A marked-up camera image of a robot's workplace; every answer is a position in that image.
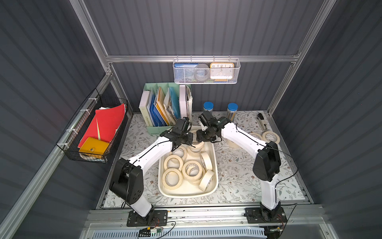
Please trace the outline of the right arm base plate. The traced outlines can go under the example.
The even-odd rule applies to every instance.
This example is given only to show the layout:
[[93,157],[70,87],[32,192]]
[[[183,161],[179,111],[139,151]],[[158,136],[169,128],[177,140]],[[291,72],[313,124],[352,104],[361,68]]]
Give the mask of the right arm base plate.
[[284,224],[287,222],[287,217],[282,207],[273,210],[267,208],[245,208],[243,216],[249,224]]

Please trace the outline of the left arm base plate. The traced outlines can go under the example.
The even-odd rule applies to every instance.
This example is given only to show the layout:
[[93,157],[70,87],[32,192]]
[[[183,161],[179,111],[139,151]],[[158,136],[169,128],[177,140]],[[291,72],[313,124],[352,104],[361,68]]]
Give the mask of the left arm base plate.
[[151,210],[147,216],[142,217],[135,211],[128,214],[127,227],[154,227],[167,225],[167,210]]

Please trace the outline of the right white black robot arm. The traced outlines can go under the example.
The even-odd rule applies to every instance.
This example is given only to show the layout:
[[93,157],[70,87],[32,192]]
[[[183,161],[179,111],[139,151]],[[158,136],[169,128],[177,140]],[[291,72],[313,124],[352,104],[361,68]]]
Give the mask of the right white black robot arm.
[[252,171],[261,182],[261,207],[268,211],[278,208],[280,200],[276,184],[281,165],[278,145],[273,141],[256,139],[226,117],[217,119],[209,111],[204,111],[198,119],[203,126],[203,129],[197,131],[198,142],[215,143],[217,138],[227,139],[254,158]]

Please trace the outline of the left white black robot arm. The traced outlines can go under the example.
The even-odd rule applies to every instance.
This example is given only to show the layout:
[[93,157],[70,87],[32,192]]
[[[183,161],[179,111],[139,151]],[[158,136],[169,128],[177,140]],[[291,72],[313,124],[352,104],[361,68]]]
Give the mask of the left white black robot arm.
[[109,190],[123,199],[140,217],[150,217],[154,206],[143,196],[143,176],[164,155],[183,144],[191,145],[193,134],[190,130],[189,118],[178,119],[170,130],[162,132],[156,141],[141,153],[129,159],[120,158],[114,167]]

